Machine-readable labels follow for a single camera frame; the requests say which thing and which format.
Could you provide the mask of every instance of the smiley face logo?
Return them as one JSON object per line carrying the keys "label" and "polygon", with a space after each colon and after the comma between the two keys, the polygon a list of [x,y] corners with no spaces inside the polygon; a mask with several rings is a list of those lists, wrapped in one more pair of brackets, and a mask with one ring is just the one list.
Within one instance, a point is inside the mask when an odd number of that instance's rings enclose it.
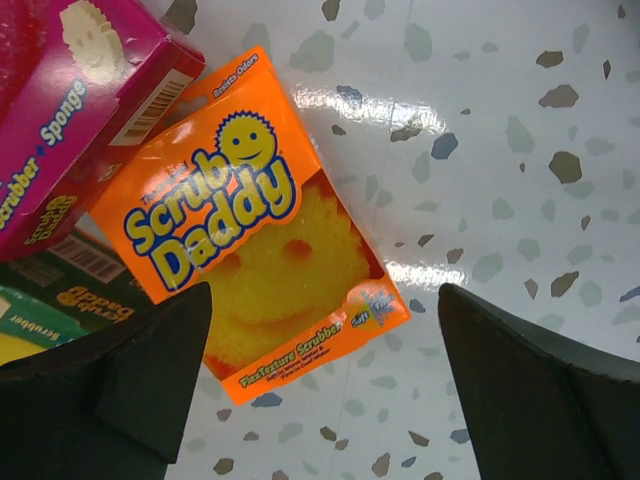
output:
{"label": "smiley face logo", "polygon": [[229,116],[218,130],[220,152],[232,166],[265,168],[276,153],[276,136],[269,122],[258,114],[240,112]]}
{"label": "smiley face logo", "polygon": [[124,73],[124,50],[118,33],[102,11],[78,0],[60,12],[62,39],[87,78],[106,85]]}

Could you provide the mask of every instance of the orange packaging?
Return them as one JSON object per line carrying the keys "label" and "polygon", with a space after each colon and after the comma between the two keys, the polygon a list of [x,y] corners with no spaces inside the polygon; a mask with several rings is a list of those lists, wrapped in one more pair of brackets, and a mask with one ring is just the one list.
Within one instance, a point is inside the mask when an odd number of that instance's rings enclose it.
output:
{"label": "orange packaging", "polygon": [[91,214],[154,302],[209,282],[205,364],[236,403],[409,318],[353,224],[268,56],[189,88]]}

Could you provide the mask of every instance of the speckled tile floor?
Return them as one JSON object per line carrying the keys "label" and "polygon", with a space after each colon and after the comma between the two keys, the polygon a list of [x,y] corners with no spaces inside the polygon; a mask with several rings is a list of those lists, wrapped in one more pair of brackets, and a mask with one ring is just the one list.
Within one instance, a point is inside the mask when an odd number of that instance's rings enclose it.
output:
{"label": "speckled tile floor", "polygon": [[169,480],[478,480],[445,281],[640,360],[640,2],[149,1],[212,68],[267,48],[414,312],[253,405],[203,369]]}

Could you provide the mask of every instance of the scrub daddy package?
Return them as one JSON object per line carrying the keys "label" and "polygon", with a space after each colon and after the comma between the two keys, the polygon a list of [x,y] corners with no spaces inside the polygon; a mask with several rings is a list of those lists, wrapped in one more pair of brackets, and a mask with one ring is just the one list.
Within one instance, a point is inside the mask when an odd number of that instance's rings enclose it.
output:
{"label": "scrub daddy package", "polygon": [[0,261],[62,240],[204,69],[137,0],[0,0]]}
{"label": "scrub daddy package", "polygon": [[181,100],[206,105],[144,146],[91,214],[154,302],[210,284],[204,361],[235,402],[408,319],[261,48]]}

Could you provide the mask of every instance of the yellow sponge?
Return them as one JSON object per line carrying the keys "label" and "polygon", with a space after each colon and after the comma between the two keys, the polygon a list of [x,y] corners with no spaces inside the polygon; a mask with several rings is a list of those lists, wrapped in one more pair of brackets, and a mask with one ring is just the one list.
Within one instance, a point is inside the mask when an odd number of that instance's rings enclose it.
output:
{"label": "yellow sponge", "polygon": [[0,365],[44,352],[44,350],[21,338],[0,333]]}
{"label": "yellow sponge", "polygon": [[206,353],[242,368],[339,308],[369,262],[337,199],[314,185],[290,223],[266,225],[200,278],[213,293]]}

